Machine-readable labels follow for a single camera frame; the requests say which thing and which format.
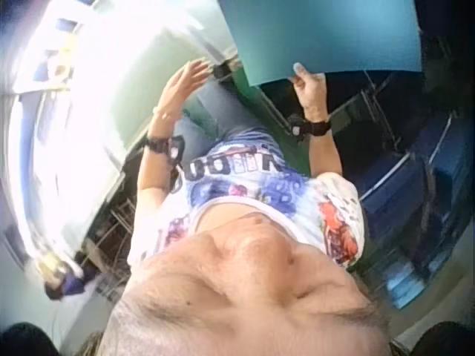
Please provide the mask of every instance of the black wristwatch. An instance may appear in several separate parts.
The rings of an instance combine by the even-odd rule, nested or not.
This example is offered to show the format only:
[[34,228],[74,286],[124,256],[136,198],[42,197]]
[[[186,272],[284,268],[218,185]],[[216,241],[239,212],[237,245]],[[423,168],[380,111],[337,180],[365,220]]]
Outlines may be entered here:
[[310,122],[296,116],[293,116],[290,125],[292,135],[296,137],[303,137],[305,135],[324,136],[332,128],[330,121]]
[[145,146],[156,154],[166,154],[171,165],[175,166],[181,162],[185,150],[185,140],[183,136],[174,136],[170,139],[158,137],[146,137]]

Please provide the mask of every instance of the floor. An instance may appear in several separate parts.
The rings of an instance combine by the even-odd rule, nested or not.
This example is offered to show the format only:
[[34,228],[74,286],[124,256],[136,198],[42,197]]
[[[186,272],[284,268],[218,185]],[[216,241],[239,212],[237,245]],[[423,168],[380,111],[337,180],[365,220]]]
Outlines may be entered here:
[[437,323],[474,324],[474,255],[471,220],[433,283],[409,306],[391,313],[391,334],[397,341],[412,349],[422,334]]

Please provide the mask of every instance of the raised hand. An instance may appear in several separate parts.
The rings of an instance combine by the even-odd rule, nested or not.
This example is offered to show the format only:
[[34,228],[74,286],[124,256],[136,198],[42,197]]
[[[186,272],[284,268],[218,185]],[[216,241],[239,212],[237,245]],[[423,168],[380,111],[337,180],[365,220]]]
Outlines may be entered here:
[[304,108],[305,118],[311,122],[329,119],[327,109],[327,81],[324,74],[313,74],[300,63],[294,64],[293,83],[298,100]]

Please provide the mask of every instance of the hand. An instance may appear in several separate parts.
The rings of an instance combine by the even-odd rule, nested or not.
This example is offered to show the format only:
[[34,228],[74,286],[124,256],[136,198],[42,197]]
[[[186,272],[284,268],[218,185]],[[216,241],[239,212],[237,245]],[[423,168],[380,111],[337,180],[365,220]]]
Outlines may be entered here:
[[304,108],[305,119],[311,122],[329,120],[327,109],[327,81],[324,74],[312,74],[300,63],[294,64],[293,83],[298,101]]
[[205,84],[209,75],[208,62],[198,59],[186,63],[167,82],[154,113],[166,115],[175,121],[179,119],[185,101]]

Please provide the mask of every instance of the wall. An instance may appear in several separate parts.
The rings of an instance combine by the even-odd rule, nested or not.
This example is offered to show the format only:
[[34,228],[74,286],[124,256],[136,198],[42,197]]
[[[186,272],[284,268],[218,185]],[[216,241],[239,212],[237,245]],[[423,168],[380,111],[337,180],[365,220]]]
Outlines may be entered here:
[[[0,231],[12,221],[0,186]],[[105,327],[111,304],[94,293],[94,285],[62,302],[49,300],[35,268],[26,266],[22,271],[0,236],[0,330],[27,321],[43,329],[68,355],[91,332]]]

